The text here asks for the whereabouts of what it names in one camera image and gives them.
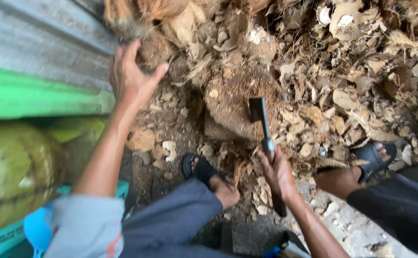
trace machete handle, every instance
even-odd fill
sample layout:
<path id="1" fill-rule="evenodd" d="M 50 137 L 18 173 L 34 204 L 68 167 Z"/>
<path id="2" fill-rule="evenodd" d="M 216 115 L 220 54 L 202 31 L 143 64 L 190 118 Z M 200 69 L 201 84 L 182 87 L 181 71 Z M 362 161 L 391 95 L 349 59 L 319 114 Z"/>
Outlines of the machete handle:
<path id="1" fill-rule="evenodd" d="M 262 140 L 262 147 L 263 147 L 263 150 L 264 150 L 266 156 L 268 157 L 269 164 L 273 165 L 275 154 L 276 154 L 276 152 L 274 150 L 273 139 L 264 138 Z M 282 201 L 281 196 L 276 194 L 276 193 L 273 193 L 273 192 L 271 192 L 271 196 L 272 196 L 272 199 L 273 199 L 274 210 L 277 212 L 277 214 L 279 214 L 279 216 L 286 217 L 287 216 L 287 206 Z"/>

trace pile of coconut husks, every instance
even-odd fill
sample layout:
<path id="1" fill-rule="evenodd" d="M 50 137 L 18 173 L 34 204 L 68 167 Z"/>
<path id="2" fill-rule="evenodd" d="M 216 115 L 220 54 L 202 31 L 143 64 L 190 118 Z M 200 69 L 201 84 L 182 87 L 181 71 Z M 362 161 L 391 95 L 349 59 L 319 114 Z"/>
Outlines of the pile of coconut husks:
<path id="1" fill-rule="evenodd" d="M 370 140 L 397 142 L 392 170 L 418 164 L 418 0 L 105 5 L 121 39 L 142 39 L 141 62 L 170 62 L 173 87 L 202 93 L 208 139 L 257 144 L 248 99 L 265 97 L 275 143 L 300 171 L 364 163 L 349 150 Z M 261 174 L 256 150 L 236 171 Z"/>

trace leg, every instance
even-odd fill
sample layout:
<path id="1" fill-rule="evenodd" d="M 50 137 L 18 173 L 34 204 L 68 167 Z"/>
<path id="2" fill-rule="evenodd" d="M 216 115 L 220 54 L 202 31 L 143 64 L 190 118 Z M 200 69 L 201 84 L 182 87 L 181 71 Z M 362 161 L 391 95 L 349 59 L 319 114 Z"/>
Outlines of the leg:
<path id="1" fill-rule="evenodd" d="M 382 156 L 383 148 L 378 148 L 378 153 Z M 418 183 L 396 175 L 380 185 L 361 189 L 357 183 L 360 176 L 359 167 L 334 169 L 320 173 L 316 183 L 323 190 L 346 200 L 418 253 Z"/>
<path id="2" fill-rule="evenodd" d="M 210 179 L 209 188 L 200 180 L 189 179 L 169 195 L 125 221 L 125 246 L 138 248 L 186 243 L 207 221 L 238 200 L 239 192 L 218 176 Z"/>

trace foot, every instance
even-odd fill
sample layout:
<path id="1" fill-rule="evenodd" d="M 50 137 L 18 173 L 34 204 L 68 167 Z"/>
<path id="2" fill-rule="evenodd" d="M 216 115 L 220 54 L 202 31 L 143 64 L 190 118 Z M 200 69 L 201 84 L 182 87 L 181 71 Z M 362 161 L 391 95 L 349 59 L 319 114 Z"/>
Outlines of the foot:
<path id="1" fill-rule="evenodd" d="M 387 151 L 382 143 L 375 143 L 378 155 L 384 159 L 389 158 Z M 358 180 L 360 179 L 362 170 L 360 167 L 336 168 L 317 174 L 315 181 L 322 190 L 333 194 L 334 196 L 347 200 L 347 197 L 355 190 L 360 189 Z"/>
<path id="2" fill-rule="evenodd" d="M 191 170 L 194 173 L 196 165 L 198 164 L 198 158 L 191 162 Z M 228 185 L 223 179 L 215 175 L 209 180 L 209 189 L 217 196 L 218 200 L 222 203 L 223 209 L 229 208 L 235 205 L 239 201 L 239 191 L 234 189 L 233 186 Z"/>

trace gray pants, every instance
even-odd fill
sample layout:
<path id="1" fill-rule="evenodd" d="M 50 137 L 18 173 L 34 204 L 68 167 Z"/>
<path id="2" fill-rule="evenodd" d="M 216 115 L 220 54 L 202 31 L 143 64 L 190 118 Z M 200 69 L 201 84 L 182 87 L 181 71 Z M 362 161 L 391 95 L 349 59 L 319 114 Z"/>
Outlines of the gray pants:
<path id="1" fill-rule="evenodd" d="M 120 257 L 233 257 L 207 247 L 187 245 L 222 210 L 222 203 L 205 184 L 189 179 L 124 222 L 125 246 Z"/>

